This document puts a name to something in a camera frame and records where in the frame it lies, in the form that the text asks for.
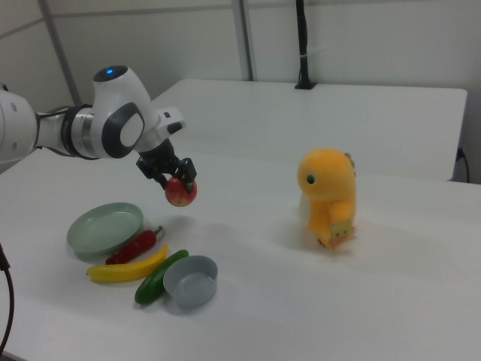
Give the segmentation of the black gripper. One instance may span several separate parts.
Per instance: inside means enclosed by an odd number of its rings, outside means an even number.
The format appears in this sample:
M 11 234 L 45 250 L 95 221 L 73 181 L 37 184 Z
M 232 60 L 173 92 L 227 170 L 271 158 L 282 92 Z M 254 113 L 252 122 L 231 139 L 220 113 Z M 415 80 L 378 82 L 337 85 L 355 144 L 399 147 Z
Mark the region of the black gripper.
M 164 140 L 153 150 L 139 153 L 136 162 L 147 179 L 159 183 L 162 189 L 168 185 L 168 175 L 184 182 L 187 191 L 195 190 L 197 171 L 190 158 L 180 159 L 174 152 L 174 146 L 169 139 Z

